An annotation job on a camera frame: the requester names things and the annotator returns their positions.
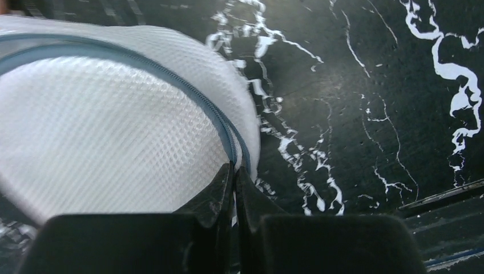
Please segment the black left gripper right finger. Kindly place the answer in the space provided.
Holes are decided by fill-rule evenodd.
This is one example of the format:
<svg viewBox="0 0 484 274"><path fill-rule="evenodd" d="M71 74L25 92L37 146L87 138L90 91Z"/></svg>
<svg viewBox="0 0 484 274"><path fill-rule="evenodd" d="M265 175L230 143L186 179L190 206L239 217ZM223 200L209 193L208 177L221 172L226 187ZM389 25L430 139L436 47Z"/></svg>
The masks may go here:
<svg viewBox="0 0 484 274"><path fill-rule="evenodd" d="M291 215L241 168L235 177L242 273L425 273L403 222L386 215Z"/></svg>

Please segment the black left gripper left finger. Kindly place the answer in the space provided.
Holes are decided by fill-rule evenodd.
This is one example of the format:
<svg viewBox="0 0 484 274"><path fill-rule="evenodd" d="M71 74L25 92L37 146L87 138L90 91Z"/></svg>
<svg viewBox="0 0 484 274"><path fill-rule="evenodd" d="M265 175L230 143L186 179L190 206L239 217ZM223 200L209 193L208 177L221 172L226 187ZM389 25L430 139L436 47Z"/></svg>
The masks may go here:
<svg viewBox="0 0 484 274"><path fill-rule="evenodd" d="M60 215L40 229L18 273L228 273L232 163L172 213Z"/></svg>

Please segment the white blue-trimmed mesh laundry bag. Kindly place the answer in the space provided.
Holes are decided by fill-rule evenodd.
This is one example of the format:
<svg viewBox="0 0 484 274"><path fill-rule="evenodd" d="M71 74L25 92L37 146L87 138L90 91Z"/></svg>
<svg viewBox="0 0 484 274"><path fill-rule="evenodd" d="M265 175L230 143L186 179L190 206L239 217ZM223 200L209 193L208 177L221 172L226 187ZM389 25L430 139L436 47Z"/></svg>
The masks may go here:
<svg viewBox="0 0 484 274"><path fill-rule="evenodd" d="M157 26L1 16L1 193L36 223L173 212L223 164L257 178L247 81Z"/></svg>

